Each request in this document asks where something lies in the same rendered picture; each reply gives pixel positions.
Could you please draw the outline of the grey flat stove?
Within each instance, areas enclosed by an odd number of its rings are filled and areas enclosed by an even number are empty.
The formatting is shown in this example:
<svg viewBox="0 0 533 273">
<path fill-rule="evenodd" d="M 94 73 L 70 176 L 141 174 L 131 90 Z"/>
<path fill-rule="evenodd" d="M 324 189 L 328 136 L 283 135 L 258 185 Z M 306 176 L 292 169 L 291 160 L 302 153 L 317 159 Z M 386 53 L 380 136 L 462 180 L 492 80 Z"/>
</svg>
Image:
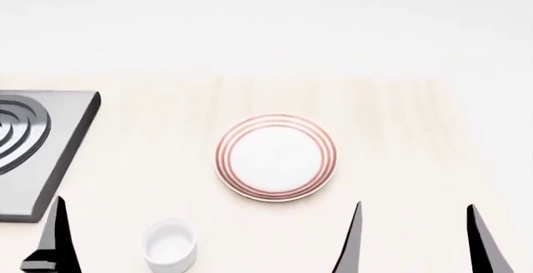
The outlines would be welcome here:
<svg viewBox="0 0 533 273">
<path fill-rule="evenodd" d="M 101 106 L 95 91 L 0 90 L 40 102 L 52 127 L 42 146 L 0 175 L 0 222 L 39 222 Z"/>
</svg>

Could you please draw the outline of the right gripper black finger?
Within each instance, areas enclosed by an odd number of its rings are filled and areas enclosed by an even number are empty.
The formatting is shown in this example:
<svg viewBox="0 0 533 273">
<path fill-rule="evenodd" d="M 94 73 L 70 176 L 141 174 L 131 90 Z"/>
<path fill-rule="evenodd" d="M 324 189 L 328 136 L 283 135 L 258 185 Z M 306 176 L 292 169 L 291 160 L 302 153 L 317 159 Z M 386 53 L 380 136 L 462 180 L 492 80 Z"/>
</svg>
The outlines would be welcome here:
<svg viewBox="0 0 533 273">
<path fill-rule="evenodd" d="M 466 208 L 466 228 L 472 273 L 515 273 L 475 205 Z"/>
<path fill-rule="evenodd" d="M 341 254 L 332 273 L 358 273 L 361 251 L 362 202 L 356 204 Z"/>
</svg>

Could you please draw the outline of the small white ramekin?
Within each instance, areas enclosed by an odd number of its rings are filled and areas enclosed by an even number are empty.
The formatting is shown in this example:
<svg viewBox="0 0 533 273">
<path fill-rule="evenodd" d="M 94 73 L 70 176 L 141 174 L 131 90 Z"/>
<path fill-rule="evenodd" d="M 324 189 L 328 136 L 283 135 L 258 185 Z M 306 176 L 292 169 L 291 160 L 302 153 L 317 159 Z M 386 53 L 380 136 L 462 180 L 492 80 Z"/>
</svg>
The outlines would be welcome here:
<svg viewBox="0 0 533 273">
<path fill-rule="evenodd" d="M 141 250 L 152 273 L 184 273 L 197 259 L 197 233 L 181 218 L 160 220 L 144 232 Z"/>
</svg>

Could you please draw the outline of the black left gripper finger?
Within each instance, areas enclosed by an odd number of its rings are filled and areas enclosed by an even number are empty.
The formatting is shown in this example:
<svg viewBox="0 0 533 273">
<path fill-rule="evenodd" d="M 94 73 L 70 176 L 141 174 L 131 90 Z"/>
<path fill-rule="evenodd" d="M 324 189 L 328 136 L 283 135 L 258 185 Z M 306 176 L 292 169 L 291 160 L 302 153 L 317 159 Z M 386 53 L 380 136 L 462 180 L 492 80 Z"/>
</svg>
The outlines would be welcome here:
<svg viewBox="0 0 533 273">
<path fill-rule="evenodd" d="M 60 196 L 53 202 L 37 251 L 41 257 L 38 272 L 82 273 L 72 243 L 66 203 Z"/>
</svg>

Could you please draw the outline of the dark spiral stove burner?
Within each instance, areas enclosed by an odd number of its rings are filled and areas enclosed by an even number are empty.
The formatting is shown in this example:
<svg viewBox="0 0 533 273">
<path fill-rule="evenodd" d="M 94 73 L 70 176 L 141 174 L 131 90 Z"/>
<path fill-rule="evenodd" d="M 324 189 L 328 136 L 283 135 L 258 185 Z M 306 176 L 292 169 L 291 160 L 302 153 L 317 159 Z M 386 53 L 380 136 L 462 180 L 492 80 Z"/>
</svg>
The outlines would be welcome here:
<svg viewBox="0 0 533 273">
<path fill-rule="evenodd" d="M 51 127 L 49 113 L 37 100 L 23 95 L 0 95 L 0 175 L 37 152 Z"/>
</svg>

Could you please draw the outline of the white plate with red rings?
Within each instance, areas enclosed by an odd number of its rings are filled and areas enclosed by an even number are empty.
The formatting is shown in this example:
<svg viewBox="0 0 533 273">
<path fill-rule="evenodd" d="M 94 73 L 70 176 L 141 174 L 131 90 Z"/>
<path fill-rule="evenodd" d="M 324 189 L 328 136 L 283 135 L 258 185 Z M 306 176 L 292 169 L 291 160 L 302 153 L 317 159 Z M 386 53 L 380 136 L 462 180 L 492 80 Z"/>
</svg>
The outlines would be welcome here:
<svg viewBox="0 0 533 273">
<path fill-rule="evenodd" d="M 312 195 L 335 174 L 337 149 L 320 125 L 295 115 L 249 117 L 217 143 L 215 173 L 230 190 L 256 201 Z"/>
</svg>

